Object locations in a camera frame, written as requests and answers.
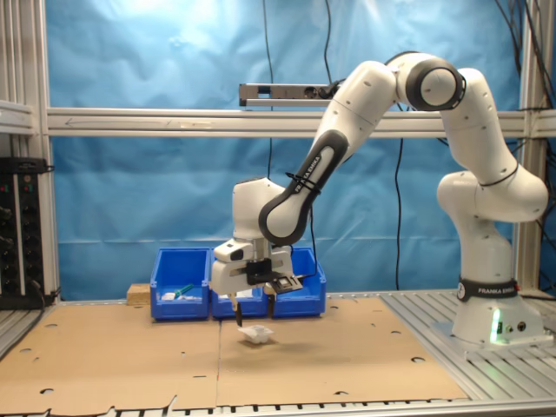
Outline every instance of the workbench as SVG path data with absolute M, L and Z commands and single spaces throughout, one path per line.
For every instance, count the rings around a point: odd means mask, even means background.
M 235 414 L 236 416 L 286 416 L 306 414 L 358 415 L 551 415 L 556 414 L 556 347 L 514 349 L 507 353 L 477 354 L 467 361 L 453 345 L 439 336 L 437 323 L 455 317 L 458 300 L 452 290 L 410 292 L 337 293 L 328 299 L 378 297 L 412 330 L 417 339 L 465 391 L 467 400 L 297 404 L 215 409 L 110 410 L 106 417 L 164 417 L 166 415 Z M 556 323 L 556 306 L 530 300 L 543 315 L 546 326 Z M 123 304 L 116 301 L 62 302 L 60 305 Z M 17 339 L 38 311 L 0 312 L 0 352 Z

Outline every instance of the blue curtain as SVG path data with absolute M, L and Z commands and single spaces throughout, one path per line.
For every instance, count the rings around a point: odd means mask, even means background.
M 517 109 L 519 78 L 494 2 L 330 1 L 332 78 L 404 50 L 482 71 L 498 109 Z M 275 83 L 327 83 L 324 0 L 268 0 Z M 269 83 L 261 0 L 47 0 L 51 105 L 238 109 L 239 83 Z M 147 282 L 157 249 L 216 246 L 233 230 L 235 183 L 266 175 L 268 139 L 53 138 L 63 297 L 125 296 Z M 286 185 L 309 139 L 275 139 L 272 179 Z M 394 288 L 397 139 L 367 141 L 314 206 L 329 291 Z M 407 139 L 400 284 L 454 288 L 455 229 L 436 201 L 459 170 L 434 139 Z M 511 228 L 503 227 L 510 235 Z M 310 245 L 306 235 L 300 246 Z

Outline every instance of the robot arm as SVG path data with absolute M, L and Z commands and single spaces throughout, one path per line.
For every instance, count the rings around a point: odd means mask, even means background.
M 460 236 L 460 290 L 465 286 L 467 294 L 461 296 L 464 314 L 457 315 L 454 334 L 484 343 L 497 309 L 503 309 L 507 322 L 513 323 L 506 327 L 508 332 L 520 317 L 520 323 L 526 318 L 530 324 L 518 336 L 542 334 L 538 313 L 516 297 L 511 246 L 493 221 L 535 220 L 546 208 L 546 186 L 521 167 L 507 148 L 484 76 L 475 69 L 458 71 L 443 59 L 416 52 L 395 56 L 386 65 L 366 62 L 355 69 L 328 105 L 308 156 L 285 189 L 268 179 L 248 182 L 248 193 L 239 192 L 246 184 L 235 186 L 236 229 L 234 239 L 222 245 L 226 248 L 215 251 L 214 291 L 232 294 L 264 285 L 268 294 L 279 294 L 301 287 L 292 271 L 288 245 L 301 239 L 309 210 L 328 178 L 396 102 L 420 111 L 439 111 L 452 156 L 468 169 L 447 175 L 438 190 L 440 205 Z M 242 219 L 236 213 L 241 206 L 245 206 L 240 210 Z M 248 227 L 239 226 L 238 220 Z M 240 246 L 248 250 L 233 258 Z M 278 284 L 289 278 L 293 281 L 285 288 Z
M 359 65 L 328 105 L 311 150 L 288 187 L 266 204 L 259 228 L 278 246 L 303 236 L 308 212 L 328 178 L 373 133 L 395 103 L 396 80 L 382 63 Z

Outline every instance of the control box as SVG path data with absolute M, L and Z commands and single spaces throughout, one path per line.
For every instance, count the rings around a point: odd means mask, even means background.
M 45 164 L 0 158 L 0 165 L 0 310 L 49 306 L 56 294 L 44 290 L 38 184 Z

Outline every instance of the black joint ring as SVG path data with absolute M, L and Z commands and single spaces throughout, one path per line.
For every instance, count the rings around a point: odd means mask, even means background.
M 501 180 L 495 181 L 495 182 L 491 182 L 489 184 L 479 184 L 482 188 L 484 187 L 492 187 L 493 185 L 496 184 L 500 184 L 501 182 L 507 180 L 510 176 L 512 176 L 513 174 L 515 174 L 518 171 L 518 168 L 520 167 L 520 163 L 518 162 L 518 164 L 515 166 L 515 169 L 510 172 L 508 175 L 506 175 L 504 178 L 502 178 Z

